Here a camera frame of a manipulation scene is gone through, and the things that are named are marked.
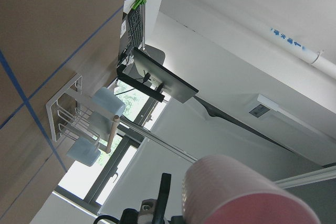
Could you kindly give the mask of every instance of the blue tape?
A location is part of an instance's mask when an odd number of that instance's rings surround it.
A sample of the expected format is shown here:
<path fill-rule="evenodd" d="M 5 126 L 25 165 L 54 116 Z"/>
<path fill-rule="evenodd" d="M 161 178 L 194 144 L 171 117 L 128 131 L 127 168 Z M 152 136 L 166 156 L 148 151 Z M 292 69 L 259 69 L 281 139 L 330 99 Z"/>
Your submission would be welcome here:
<path fill-rule="evenodd" d="M 99 30 L 103 28 L 121 9 L 123 9 L 123 5 L 116 10 L 115 13 L 113 13 L 100 27 L 98 27 L 97 30 L 93 32 L 93 34 L 90 35 L 89 38 L 87 38 L 29 97 L 28 100 L 30 100 L 36 93 L 41 90 L 41 88 L 47 84 L 47 82 L 92 38 L 94 37 Z M 15 116 L 15 114 L 22 108 L 24 104 L 21 104 L 1 125 L 0 130 L 10 121 L 10 119 Z"/>
<path fill-rule="evenodd" d="M 1 65 L 3 66 L 3 68 L 5 69 L 8 77 L 10 78 L 10 80 L 12 81 L 12 84 L 14 85 L 16 91 L 19 93 L 24 105 L 27 107 L 28 111 L 30 112 L 30 115 L 33 117 L 35 123 L 37 124 L 38 128 L 40 129 L 40 131 L 42 132 L 43 136 L 45 137 L 47 143 L 49 144 L 52 152 L 55 154 L 55 156 L 57 157 L 58 161 L 60 162 L 61 166 L 63 167 L 63 169 L 66 171 L 66 167 L 65 165 L 63 164 L 60 156 L 58 155 L 55 147 L 53 146 L 47 132 L 45 131 L 45 129 L 43 128 L 40 120 L 38 119 L 33 107 L 30 105 L 25 93 L 23 92 L 23 89 L 21 88 L 18 80 L 16 79 L 11 67 L 9 66 L 5 56 L 3 55 L 3 53 L 1 52 L 0 50 L 0 62 L 1 62 Z"/>
<path fill-rule="evenodd" d="M 57 146 L 56 149 L 58 149 L 58 147 L 61 146 L 61 144 L 63 143 L 63 141 L 65 140 L 65 138 L 63 138 L 63 140 L 59 143 L 59 145 Z M 28 183 L 24 186 L 24 188 L 21 190 L 21 192 L 16 196 L 16 198 L 13 200 L 13 202 L 10 204 L 10 206 L 6 209 L 6 211 L 1 215 L 0 217 L 0 221 L 1 219 L 6 215 L 6 213 L 11 209 L 11 207 L 14 205 L 15 201 L 21 196 L 21 194 L 23 193 L 23 191 L 28 187 L 28 185 L 30 184 L 30 182 L 33 181 L 33 179 L 36 177 L 36 175 L 39 173 L 39 171 L 43 168 L 43 166 L 47 163 L 47 161 L 51 158 L 51 156 L 53 155 L 53 153 L 51 153 L 49 155 L 49 157 L 46 159 L 46 161 L 41 165 L 41 167 L 37 170 L 37 172 L 32 176 L 32 178 L 28 181 Z"/>

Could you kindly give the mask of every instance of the keyboard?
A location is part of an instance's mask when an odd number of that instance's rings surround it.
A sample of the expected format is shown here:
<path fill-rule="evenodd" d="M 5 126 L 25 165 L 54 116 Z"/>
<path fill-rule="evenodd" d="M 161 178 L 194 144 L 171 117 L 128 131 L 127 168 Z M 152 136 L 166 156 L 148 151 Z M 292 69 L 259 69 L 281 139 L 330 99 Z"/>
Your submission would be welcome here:
<path fill-rule="evenodd" d="M 130 10 L 128 13 L 128 23 L 132 44 L 134 47 L 138 48 L 143 38 L 143 24 L 140 6 L 138 6 L 135 10 Z"/>

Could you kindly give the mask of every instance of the wooden handle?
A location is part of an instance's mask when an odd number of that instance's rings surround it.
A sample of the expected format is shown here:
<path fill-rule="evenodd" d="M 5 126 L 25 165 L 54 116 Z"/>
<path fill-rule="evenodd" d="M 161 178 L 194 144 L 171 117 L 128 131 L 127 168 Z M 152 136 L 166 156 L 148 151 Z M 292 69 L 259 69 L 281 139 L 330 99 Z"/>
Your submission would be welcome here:
<path fill-rule="evenodd" d="M 111 152 L 112 141 L 113 141 L 114 136 L 116 135 L 116 131 L 117 131 L 117 127 L 119 123 L 120 123 L 120 117 L 118 115 L 115 115 L 113 118 L 112 126 L 111 126 L 109 140 L 107 142 L 106 153 Z"/>

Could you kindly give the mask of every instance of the computer monitor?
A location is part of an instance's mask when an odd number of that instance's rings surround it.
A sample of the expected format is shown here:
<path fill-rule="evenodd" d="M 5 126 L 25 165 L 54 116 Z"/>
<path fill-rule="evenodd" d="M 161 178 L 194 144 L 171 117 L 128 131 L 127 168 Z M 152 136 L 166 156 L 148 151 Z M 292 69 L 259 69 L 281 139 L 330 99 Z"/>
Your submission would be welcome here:
<path fill-rule="evenodd" d="M 153 90 L 144 85 L 142 80 L 135 80 L 122 73 L 125 69 L 124 65 L 117 69 L 118 79 L 150 97 L 162 102 L 164 95 L 160 94 L 160 91 L 163 90 L 171 97 L 184 103 L 198 93 L 198 90 L 195 87 L 166 69 L 140 49 L 134 48 L 133 59 L 138 73 L 144 78 L 146 74 L 147 76 L 150 74 L 150 81 L 157 87 L 157 89 Z"/>

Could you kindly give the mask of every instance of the ceiling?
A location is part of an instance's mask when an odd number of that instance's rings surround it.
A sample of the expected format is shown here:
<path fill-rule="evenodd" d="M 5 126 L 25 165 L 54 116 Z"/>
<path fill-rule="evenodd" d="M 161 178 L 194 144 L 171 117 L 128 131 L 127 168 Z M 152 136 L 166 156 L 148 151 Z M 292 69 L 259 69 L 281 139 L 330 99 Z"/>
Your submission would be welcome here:
<path fill-rule="evenodd" d="M 149 43 L 203 100 L 320 164 L 336 162 L 336 81 L 258 36 L 276 27 L 336 62 L 330 0 L 163 0 Z M 245 106 L 261 93 L 330 136 L 281 115 L 257 119 Z"/>

